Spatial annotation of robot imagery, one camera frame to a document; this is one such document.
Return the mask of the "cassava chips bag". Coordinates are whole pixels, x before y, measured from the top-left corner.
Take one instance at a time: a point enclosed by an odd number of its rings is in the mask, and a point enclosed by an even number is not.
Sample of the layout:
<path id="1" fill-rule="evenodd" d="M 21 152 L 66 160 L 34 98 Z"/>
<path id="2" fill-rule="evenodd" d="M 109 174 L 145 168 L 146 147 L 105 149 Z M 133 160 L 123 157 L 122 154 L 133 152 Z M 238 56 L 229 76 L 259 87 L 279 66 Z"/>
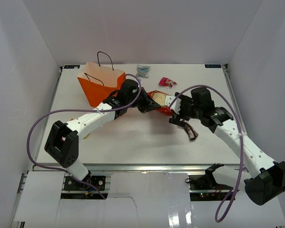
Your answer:
<path id="1" fill-rule="evenodd" d="M 172 116 L 173 112 L 165 111 L 164 100 L 165 100 L 165 97 L 167 95 L 168 94 L 166 94 L 164 92 L 158 91 L 157 93 L 155 93 L 153 98 L 161 106 L 159 109 L 156 109 L 158 112 L 160 112 L 161 114 L 163 114 L 165 116 Z"/>

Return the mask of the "pink mints packet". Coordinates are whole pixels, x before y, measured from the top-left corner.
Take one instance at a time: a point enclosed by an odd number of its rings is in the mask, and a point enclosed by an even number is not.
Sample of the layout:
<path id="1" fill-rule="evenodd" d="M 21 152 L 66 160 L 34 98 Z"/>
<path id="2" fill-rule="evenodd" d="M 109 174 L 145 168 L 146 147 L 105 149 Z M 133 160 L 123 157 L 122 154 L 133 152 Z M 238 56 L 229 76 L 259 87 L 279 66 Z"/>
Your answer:
<path id="1" fill-rule="evenodd" d="M 174 85 L 177 85 L 177 83 L 167 77 L 163 77 L 159 81 L 159 86 L 172 88 Z"/>

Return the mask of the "brown chocolate bar wrapper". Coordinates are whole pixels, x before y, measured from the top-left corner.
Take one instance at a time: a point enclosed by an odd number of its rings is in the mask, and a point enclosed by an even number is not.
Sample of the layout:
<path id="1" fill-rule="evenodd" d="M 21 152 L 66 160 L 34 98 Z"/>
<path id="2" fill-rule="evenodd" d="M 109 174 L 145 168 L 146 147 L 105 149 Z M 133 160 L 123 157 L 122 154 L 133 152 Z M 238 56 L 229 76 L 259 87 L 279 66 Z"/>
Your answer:
<path id="1" fill-rule="evenodd" d="M 186 134 L 188 135 L 190 141 L 194 141 L 197 139 L 199 134 L 196 132 L 196 130 L 189 123 L 184 122 L 183 129 L 186 132 Z"/>

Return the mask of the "blue silver snack packet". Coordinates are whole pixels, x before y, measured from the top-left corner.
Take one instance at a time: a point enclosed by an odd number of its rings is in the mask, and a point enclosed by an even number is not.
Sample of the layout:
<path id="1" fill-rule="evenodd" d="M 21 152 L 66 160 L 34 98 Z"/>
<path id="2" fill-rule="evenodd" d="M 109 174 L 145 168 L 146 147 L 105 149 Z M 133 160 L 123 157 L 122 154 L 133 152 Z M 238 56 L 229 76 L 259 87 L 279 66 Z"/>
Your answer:
<path id="1" fill-rule="evenodd" d="M 136 76 L 137 77 L 142 77 L 142 78 L 148 78 L 149 75 L 149 71 L 150 71 L 150 67 L 149 66 L 142 66 L 142 65 L 137 65 L 137 73 Z"/>

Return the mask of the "orange paper bag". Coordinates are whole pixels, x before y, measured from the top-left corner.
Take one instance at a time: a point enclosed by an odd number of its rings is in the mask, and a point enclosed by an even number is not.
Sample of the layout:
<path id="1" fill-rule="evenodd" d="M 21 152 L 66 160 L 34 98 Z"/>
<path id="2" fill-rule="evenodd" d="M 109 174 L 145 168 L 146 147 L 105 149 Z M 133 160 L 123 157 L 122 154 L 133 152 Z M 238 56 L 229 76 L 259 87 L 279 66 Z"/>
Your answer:
<path id="1" fill-rule="evenodd" d="M 113 64 L 103 66 L 100 61 L 86 62 L 77 76 L 81 88 L 91 107 L 97 107 L 113 91 L 121 88 L 125 72 L 115 69 Z"/>

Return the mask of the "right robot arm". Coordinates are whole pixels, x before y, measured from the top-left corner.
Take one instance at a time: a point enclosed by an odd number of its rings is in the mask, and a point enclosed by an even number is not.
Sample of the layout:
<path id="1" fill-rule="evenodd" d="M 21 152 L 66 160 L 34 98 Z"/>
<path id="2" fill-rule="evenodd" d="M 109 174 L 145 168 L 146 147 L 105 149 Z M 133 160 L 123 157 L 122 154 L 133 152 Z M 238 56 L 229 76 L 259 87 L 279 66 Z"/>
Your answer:
<path id="1" fill-rule="evenodd" d="M 224 107 L 216 107 L 206 87 L 191 90 L 191 96 L 176 93 L 165 98 L 164 104 L 173 112 L 169 122 L 181 125 L 181 120 L 198 119 L 220 138 L 240 159 L 247 172 L 233 170 L 215 163 L 205 170 L 195 184 L 214 190 L 220 185 L 243 190 L 261 206 L 285 192 L 285 162 L 276 162 L 266 155 L 247 135 L 236 118 Z"/>

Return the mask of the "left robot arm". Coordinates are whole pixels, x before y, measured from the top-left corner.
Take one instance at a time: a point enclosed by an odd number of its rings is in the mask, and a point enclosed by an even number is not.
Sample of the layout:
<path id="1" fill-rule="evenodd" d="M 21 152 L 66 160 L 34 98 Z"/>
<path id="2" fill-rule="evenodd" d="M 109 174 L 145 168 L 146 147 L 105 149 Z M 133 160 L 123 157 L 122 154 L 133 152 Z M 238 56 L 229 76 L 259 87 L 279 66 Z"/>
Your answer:
<path id="1" fill-rule="evenodd" d="M 75 177 L 75 185 L 82 190 L 91 184 L 88 169 L 79 160 L 79 143 L 92 131 L 137 108 L 147 113 L 161 106 L 155 102 L 139 84 L 126 79 L 120 89 L 113 91 L 90 113 L 63 123 L 56 121 L 45 143 L 45 151 L 69 174 Z"/>

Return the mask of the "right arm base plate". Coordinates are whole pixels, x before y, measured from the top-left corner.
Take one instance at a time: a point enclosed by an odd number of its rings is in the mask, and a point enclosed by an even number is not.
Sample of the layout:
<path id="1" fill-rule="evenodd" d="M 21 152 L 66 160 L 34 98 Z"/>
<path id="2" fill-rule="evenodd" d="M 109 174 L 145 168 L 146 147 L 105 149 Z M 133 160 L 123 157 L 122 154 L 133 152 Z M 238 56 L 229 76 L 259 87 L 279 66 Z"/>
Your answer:
<path id="1" fill-rule="evenodd" d="M 224 164 L 215 163 L 205 170 L 202 175 L 189 175 L 185 182 L 190 188 L 190 200 L 194 201 L 222 201 L 232 189 L 227 185 L 218 184 L 213 172 Z"/>

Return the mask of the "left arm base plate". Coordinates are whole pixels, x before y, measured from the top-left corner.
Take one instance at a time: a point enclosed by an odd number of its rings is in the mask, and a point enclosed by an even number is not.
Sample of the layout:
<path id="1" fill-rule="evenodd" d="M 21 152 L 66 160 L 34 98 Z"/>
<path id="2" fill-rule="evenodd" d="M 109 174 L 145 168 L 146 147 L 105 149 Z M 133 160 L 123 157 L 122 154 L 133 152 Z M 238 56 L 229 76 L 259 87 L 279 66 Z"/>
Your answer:
<path id="1" fill-rule="evenodd" d="M 103 175 L 93 175 L 85 180 L 86 183 L 92 184 L 99 191 L 105 190 L 106 177 Z M 64 191 L 96 191 L 93 187 L 87 184 L 76 181 L 72 176 L 66 175 L 62 187 Z"/>

